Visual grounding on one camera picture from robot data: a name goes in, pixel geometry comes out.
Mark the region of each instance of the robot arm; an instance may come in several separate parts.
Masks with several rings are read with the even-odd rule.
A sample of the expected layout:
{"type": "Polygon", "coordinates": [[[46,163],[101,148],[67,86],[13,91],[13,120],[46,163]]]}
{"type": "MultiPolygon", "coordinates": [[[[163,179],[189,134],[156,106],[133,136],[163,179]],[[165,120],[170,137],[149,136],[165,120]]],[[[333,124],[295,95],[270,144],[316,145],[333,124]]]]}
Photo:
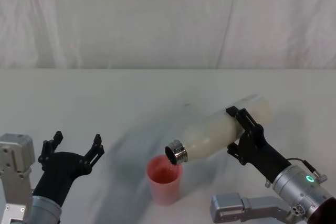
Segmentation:
{"type": "Polygon", "coordinates": [[[246,199],[238,194],[216,195],[211,205],[214,222],[274,217],[290,224],[301,220],[308,224],[335,224],[336,199],[320,185],[327,179],[326,176],[320,175],[307,162],[315,178],[299,166],[292,165],[266,142],[263,127],[255,122],[246,109],[238,110],[233,106],[226,112],[245,130],[238,144],[228,146],[228,153],[242,165],[254,165],[266,177],[266,186],[272,185],[282,201],[275,203],[269,197],[246,199]]]}
{"type": "Polygon", "coordinates": [[[44,171],[33,196],[30,166],[35,161],[32,139],[27,135],[5,134],[0,137],[0,175],[6,198],[1,224],[58,224],[61,207],[76,178],[91,173],[104,154],[100,135],[85,156],[58,152],[63,139],[59,131],[54,139],[44,141],[38,161],[44,171]]]}

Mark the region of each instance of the white bottle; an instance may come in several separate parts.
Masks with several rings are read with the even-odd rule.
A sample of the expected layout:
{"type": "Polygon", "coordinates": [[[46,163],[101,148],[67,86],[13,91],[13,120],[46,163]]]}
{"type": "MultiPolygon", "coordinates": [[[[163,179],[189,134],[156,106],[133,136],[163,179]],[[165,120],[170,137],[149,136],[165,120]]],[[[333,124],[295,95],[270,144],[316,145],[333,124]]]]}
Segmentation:
{"type": "MultiPolygon", "coordinates": [[[[257,123],[270,121],[271,108],[263,97],[253,94],[227,108],[246,108],[257,123]]],[[[243,132],[239,123],[226,113],[226,108],[207,117],[202,123],[188,126],[170,143],[165,152],[172,164],[188,162],[195,158],[208,157],[236,141],[243,132]]]]}

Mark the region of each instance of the pink cup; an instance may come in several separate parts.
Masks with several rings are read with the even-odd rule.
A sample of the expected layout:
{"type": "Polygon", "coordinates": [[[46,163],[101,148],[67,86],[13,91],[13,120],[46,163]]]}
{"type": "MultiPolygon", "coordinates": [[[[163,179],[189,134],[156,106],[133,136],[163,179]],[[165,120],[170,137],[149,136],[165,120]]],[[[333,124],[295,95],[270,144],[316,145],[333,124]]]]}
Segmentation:
{"type": "Polygon", "coordinates": [[[168,206],[178,200],[181,165],[172,165],[166,155],[159,155],[149,161],[146,174],[152,197],[158,205],[168,206]]]}

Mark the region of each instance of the white backdrop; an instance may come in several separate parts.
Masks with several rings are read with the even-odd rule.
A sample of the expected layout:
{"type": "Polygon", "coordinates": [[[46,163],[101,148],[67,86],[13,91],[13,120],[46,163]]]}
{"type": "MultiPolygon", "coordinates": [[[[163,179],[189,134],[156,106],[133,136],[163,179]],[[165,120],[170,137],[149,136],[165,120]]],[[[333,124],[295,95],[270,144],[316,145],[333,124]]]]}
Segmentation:
{"type": "Polygon", "coordinates": [[[335,0],[0,0],[0,67],[334,68],[335,0]]]}

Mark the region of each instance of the white table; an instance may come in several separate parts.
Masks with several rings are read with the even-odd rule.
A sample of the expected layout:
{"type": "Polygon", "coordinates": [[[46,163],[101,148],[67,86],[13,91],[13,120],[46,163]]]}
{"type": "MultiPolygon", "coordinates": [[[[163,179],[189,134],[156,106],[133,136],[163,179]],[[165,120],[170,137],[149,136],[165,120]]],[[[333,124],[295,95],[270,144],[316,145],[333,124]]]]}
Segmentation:
{"type": "MultiPolygon", "coordinates": [[[[1,70],[0,134],[30,135],[36,157],[57,130],[65,137],[58,151],[79,154],[101,134],[106,154],[89,176],[74,182],[63,223],[212,223],[214,194],[275,193],[255,168],[222,150],[186,163],[181,200],[159,207],[149,196],[146,162],[193,118],[260,93],[274,110],[265,127],[268,142],[326,173],[324,186],[336,195],[335,79],[335,71],[314,70],[1,70]]],[[[41,175],[35,163],[32,186],[41,175]]]]}

